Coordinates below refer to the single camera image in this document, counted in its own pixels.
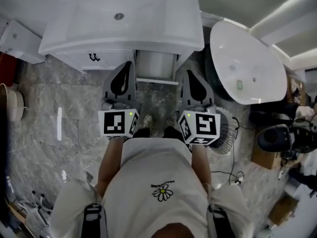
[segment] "shoe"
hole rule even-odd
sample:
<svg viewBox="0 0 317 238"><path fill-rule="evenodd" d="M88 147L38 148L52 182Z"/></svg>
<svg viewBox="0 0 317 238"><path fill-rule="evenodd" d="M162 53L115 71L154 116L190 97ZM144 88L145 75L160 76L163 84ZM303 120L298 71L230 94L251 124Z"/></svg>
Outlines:
<svg viewBox="0 0 317 238"><path fill-rule="evenodd" d="M174 119L172 119L172 118L166 119L166 121L165 121L165 129L167 127L169 127L169 126L173 127L174 129L177 129L176 126L175 126L175 120Z"/></svg>
<svg viewBox="0 0 317 238"><path fill-rule="evenodd" d="M153 127L153 116L151 114L147 114L143 119L143 128L149 128L152 130Z"/></svg>

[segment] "sink drain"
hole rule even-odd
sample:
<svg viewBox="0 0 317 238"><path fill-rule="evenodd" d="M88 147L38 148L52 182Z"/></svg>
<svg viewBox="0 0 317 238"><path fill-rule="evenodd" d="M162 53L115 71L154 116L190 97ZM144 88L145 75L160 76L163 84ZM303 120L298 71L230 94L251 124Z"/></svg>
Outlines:
<svg viewBox="0 0 317 238"><path fill-rule="evenodd" d="M123 13L117 13L115 16L114 16L114 19L115 20L121 20L124 18L124 15Z"/></svg>

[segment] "marble floor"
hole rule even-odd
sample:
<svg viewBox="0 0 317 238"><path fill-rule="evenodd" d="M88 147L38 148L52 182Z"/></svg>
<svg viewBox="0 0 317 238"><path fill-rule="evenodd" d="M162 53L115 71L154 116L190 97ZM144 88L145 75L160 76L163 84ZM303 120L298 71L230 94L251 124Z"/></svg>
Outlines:
<svg viewBox="0 0 317 238"><path fill-rule="evenodd" d="M193 54L177 71L181 82L186 69L200 71L200 55ZM18 90L23 94L23 118L10 126L10 177L17 194L25 199L31 191L44 193L54 202L65 177L85 180L85 171L95 177L105 153L108 139L100 137L97 111L101 108L102 84L109 71L89 71L81 74L63 62L48 56L46 62L25 64L20 75ZM180 104L179 86L137 84L137 100L143 106L141 119L146 113L155 117L153 136L162 136L166 118L175 117ZM218 106L232 112L243 127L248 123L249 107L215 97ZM61 137L57 136L57 123ZM255 132L239 129L234 147L234 171L243 171L241 185L247 205L253 215L256 230L266 222L267 215L281 196L286 178L277 180L278 171L268 171L250 161ZM212 171L231 172L233 156L217 156L209 152ZM214 186L224 185L228 175L212 175Z"/></svg>

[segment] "round fan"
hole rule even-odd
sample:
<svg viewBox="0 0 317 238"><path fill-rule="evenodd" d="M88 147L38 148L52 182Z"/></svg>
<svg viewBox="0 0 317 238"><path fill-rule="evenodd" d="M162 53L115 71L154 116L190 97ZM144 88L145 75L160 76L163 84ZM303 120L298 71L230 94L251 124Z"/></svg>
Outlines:
<svg viewBox="0 0 317 238"><path fill-rule="evenodd" d="M209 147L217 155L227 155L237 137L238 123L233 118L233 114L226 109L216 107L216 113L220 114L220 138L211 143Z"/></svg>

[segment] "vanity cabinet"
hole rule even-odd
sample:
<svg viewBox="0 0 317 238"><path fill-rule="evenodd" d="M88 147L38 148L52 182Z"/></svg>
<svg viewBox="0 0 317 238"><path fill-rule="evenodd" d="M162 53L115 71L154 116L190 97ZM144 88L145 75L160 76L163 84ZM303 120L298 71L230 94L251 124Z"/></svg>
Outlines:
<svg viewBox="0 0 317 238"><path fill-rule="evenodd" d="M52 55L83 73L86 70L115 69L124 62L135 60L133 50L90 49Z"/></svg>

